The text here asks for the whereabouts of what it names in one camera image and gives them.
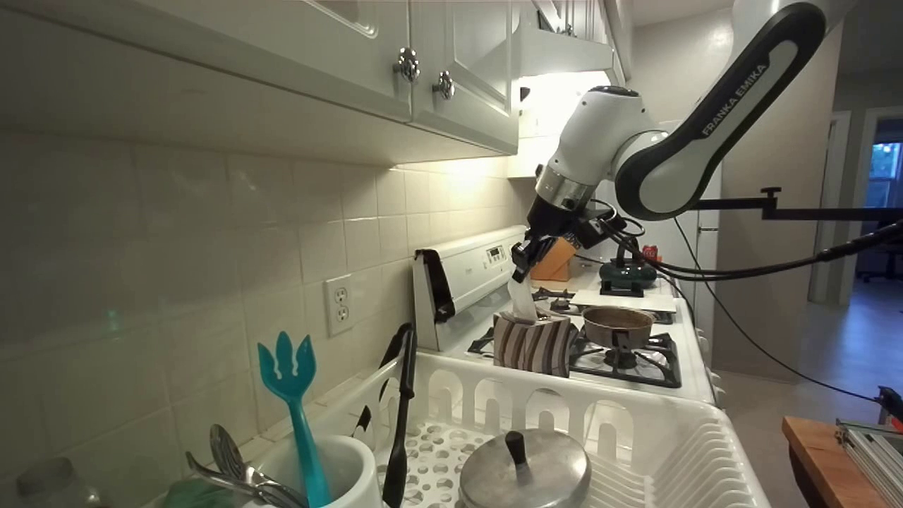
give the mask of teal spatula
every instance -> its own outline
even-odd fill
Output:
[[[266,345],[257,345],[259,359],[259,379],[266,390],[284,400],[294,428],[294,449],[298,454],[301,469],[301,485],[310,508],[321,508],[331,502],[331,485],[328,475],[318,462],[317,444],[305,418],[305,392],[317,375],[317,359],[310,335],[298,345],[298,351],[291,346],[287,334],[280,334],[277,338],[277,362],[273,353]]]

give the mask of dish rack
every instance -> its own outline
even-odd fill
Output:
[[[398,385],[391,365],[318,410],[318,431],[355,434],[386,462]],[[410,406],[403,504],[458,504],[466,458],[507,428],[555,428],[590,454],[588,508],[740,508],[768,504],[758,479],[713,406],[575,385],[448,356],[417,356]]]

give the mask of utensil holder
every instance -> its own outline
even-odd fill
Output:
[[[331,504],[328,508],[380,508],[384,499],[377,495],[376,458],[373,451],[353,438],[321,438],[317,441],[321,466],[331,479]],[[263,458],[259,472],[273,478],[277,482],[305,492],[298,485],[298,462],[294,451],[294,441],[280,444],[270,454]]]

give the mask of pot lid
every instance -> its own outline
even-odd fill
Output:
[[[461,472],[466,504],[575,504],[590,485],[588,451],[562,431],[507,431],[482,444]]]

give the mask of tile backsplash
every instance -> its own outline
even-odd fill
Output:
[[[0,504],[68,454],[142,504],[205,454],[283,418],[257,341],[310,334],[314,397],[373,370],[411,315],[415,246],[524,219],[501,163],[346,166],[0,132]],[[355,330],[331,338],[321,282],[353,274]]]

